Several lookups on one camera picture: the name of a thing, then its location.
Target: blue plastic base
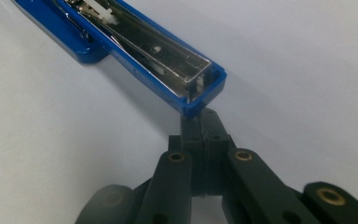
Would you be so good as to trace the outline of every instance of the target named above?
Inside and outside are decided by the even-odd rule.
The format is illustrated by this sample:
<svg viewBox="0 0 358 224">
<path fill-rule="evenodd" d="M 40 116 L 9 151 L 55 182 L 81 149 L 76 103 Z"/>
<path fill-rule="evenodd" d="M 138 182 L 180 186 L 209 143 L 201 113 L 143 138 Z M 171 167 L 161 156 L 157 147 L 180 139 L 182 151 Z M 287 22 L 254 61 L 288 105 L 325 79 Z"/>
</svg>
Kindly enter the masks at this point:
<svg viewBox="0 0 358 224">
<path fill-rule="evenodd" d="M 213 62 L 214 82 L 196 100 L 188 103 L 185 97 L 178 97 L 167 89 L 159 80 L 157 80 L 152 74 L 150 74 L 149 71 L 136 62 L 120 46 L 111 41 L 95 26 L 72 10 L 64 2 L 64 0 L 57 0 L 57 4 L 59 4 L 61 9 L 52 4 L 49 0 L 13 1 L 32 21 L 34 21 L 43 31 L 51 36 L 60 46 L 62 46 L 63 49 L 65 49 L 80 63 L 96 63 L 110 53 L 138 80 L 144 83 L 151 91 L 157 94 L 161 99 L 185 117 L 192 118 L 197 116 L 199 112 L 207 104 L 209 104 L 224 87 L 227 76 L 226 72 L 221 66 Z M 125 2 L 121 0 L 117 0 L 117 2 L 169 38 L 197 52 L 181 39 L 160 27 L 158 24 L 151 21 L 145 15 L 135 10 Z M 89 41 L 85 38 L 84 34 L 78 29 L 78 27 L 67 19 L 65 14 L 67 14 L 78 26 L 87 31 L 87 33 L 92 37 L 92 40 Z"/>
</svg>

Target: blue stapler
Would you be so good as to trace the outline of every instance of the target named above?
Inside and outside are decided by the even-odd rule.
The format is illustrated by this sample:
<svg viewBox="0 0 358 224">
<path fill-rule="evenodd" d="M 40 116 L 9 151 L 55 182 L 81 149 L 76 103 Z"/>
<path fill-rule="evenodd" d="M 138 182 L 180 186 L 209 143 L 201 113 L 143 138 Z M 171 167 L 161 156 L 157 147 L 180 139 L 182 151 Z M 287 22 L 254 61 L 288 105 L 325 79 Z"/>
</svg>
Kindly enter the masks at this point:
<svg viewBox="0 0 358 224">
<path fill-rule="evenodd" d="M 113 55 L 161 99 L 192 118 L 223 89 L 226 73 L 122 0 L 13 0 L 80 63 Z"/>
</svg>

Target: transparent stapler top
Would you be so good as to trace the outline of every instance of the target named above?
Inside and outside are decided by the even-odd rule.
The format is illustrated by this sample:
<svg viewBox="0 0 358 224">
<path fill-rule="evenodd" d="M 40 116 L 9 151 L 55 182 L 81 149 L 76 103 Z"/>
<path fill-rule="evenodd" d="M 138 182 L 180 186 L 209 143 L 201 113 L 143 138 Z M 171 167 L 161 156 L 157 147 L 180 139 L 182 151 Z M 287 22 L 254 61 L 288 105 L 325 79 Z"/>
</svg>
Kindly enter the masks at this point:
<svg viewBox="0 0 358 224">
<path fill-rule="evenodd" d="M 112 54 L 185 117 L 199 114 L 223 89 L 221 66 L 123 1 L 14 1 L 78 61 Z"/>
</svg>

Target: white surface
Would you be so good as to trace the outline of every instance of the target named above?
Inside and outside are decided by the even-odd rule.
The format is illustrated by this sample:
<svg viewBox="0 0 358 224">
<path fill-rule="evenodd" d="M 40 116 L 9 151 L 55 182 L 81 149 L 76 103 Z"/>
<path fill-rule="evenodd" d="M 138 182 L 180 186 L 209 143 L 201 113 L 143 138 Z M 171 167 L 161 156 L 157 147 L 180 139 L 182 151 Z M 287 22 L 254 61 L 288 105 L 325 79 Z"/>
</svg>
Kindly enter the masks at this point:
<svg viewBox="0 0 358 224">
<path fill-rule="evenodd" d="M 210 104 L 295 189 L 358 198 L 358 1 L 128 1 L 227 69 Z M 83 66 L 0 0 L 0 223 L 74 223 L 149 178 L 179 116 L 113 57 Z M 192 223 L 226 223 L 218 198 Z"/>
</svg>

